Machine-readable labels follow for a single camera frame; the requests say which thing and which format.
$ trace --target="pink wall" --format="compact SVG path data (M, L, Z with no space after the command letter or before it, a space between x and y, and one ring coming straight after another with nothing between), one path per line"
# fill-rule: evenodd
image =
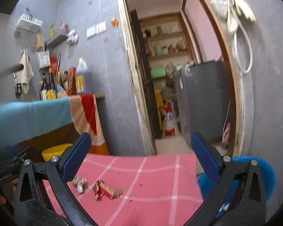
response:
M217 60L221 49L212 24L199 0L186 0L186 14L197 36L204 61Z

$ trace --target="towel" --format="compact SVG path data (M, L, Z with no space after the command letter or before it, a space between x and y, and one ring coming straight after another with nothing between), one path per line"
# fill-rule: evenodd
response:
M15 86L17 86L17 83L21 83L24 93L27 94L29 89L29 81L34 76L34 73L32 72L32 68L29 63L29 58L26 48L22 49L18 64L23 64L24 69L16 73L17 78L15 79Z

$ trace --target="blue cloth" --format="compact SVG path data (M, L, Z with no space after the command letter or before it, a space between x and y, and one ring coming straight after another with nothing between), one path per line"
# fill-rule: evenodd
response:
M70 123L69 98L0 105L0 147L30 140Z

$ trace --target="light switch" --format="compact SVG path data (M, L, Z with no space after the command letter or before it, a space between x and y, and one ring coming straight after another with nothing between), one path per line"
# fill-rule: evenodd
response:
M97 34L96 26L92 26L89 29L87 29L87 39L95 36L96 34Z
M106 31L106 21L96 25L97 28L97 34L103 33Z

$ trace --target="dark wooden door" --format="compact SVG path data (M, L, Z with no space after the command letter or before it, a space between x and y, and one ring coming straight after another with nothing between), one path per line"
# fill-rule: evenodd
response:
M133 34L138 53L138 65L141 72L142 85L145 93L145 100L147 111L151 126L152 136L154 138L161 138L161 129L159 125L159 118L157 113L157 106L155 100L154 86L151 77L151 69L149 66L148 56L145 47L145 41L142 36L141 26L137 17L136 10L130 12L131 21L133 25Z

